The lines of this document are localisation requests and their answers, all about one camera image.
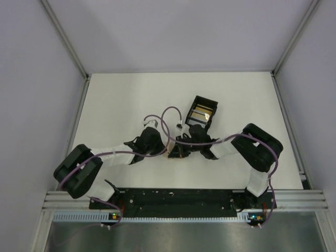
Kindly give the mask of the beige card stack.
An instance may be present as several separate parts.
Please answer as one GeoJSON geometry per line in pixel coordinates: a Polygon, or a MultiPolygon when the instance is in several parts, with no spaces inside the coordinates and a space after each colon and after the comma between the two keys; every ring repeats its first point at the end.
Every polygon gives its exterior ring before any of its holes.
{"type": "Polygon", "coordinates": [[[168,158],[169,159],[181,159],[183,158],[184,152],[180,146],[175,145],[173,149],[169,152],[168,158]]]}

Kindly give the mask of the black card holder box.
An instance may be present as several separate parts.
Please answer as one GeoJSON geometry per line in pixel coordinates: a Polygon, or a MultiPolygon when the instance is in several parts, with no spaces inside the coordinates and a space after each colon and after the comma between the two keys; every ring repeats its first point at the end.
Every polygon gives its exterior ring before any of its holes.
{"type": "Polygon", "coordinates": [[[217,101],[196,96],[186,116],[185,124],[190,127],[200,125],[205,131],[208,131],[217,111],[217,106],[217,101]]]}

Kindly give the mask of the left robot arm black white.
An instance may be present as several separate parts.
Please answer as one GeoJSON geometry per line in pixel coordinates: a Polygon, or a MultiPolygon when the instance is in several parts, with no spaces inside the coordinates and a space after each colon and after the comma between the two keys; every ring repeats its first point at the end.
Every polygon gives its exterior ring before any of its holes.
{"type": "Polygon", "coordinates": [[[107,208],[119,202],[117,188],[108,178],[114,166],[132,165],[144,158],[158,156],[166,151],[159,131],[146,127],[129,142],[103,149],[90,149],[85,144],[76,146],[54,171],[59,188],[71,198],[96,198],[107,208]]]}

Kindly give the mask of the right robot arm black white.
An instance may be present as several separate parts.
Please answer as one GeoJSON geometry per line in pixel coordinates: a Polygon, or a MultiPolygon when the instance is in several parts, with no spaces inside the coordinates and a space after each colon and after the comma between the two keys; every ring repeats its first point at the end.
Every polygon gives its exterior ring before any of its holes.
{"type": "Polygon", "coordinates": [[[270,188],[270,169],[278,164],[284,149],[276,138],[253,123],[247,124],[242,132],[229,136],[226,140],[212,138],[199,124],[178,124],[177,129],[180,133],[169,151],[169,158],[182,159],[192,152],[199,152],[208,160],[219,160],[228,155],[240,154],[250,165],[251,171],[244,197],[236,200],[235,208],[256,208],[264,202],[270,188]]]}

